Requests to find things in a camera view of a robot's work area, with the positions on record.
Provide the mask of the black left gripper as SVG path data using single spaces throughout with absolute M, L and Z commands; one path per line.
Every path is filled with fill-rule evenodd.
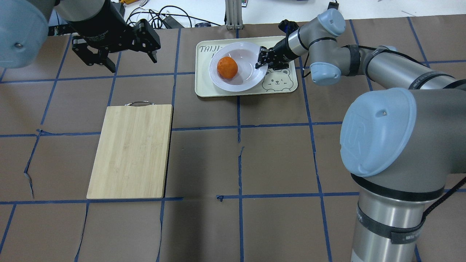
M 85 64 L 100 64 L 115 73 L 108 55 L 124 50 L 144 52 L 157 63 L 159 35 L 141 19 L 129 25 L 112 2 L 56 2 L 54 9 L 75 30 L 72 50 Z

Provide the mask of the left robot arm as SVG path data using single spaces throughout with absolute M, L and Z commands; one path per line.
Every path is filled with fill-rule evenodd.
M 145 19 L 128 25 L 110 0 L 2 0 L 1 67 L 23 68 L 35 60 L 53 11 L 75 30 L 72 50 L 88 66 L 98 64 L 114 73 L 108 55 L 124 50 L 144 52 L 157 62 L 161 41 L 155 29 Z

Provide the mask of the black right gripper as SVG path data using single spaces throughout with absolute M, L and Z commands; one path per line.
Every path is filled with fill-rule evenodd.
M 294 21 L 282 20 L 278 28 L 285 33 L 285 37 L 270 49 L 260 46 L 256 69 L 268 65 L 272 70 L 284 70 L 289 67 L 290 61 L 298 58 L 298 55 L 292 52 L 288 40 L 291 33 L 298 30 L 298 24 Z

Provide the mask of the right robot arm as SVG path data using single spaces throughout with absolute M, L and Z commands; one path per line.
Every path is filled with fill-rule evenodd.
M 310 58 L 317 85 L 366 76 L 383 91 L 359 96 L 341 125 L 340 156 L 360 187 L 353 262 L 410 262 L 427 216 L 465 184 L 465 80 L 432 70 L 388 46 L 339 47 L 342 14 L 330 8 L 303 26 L 283 20 L 286 36 L 260 47 L 256 68 L 284 70 Z

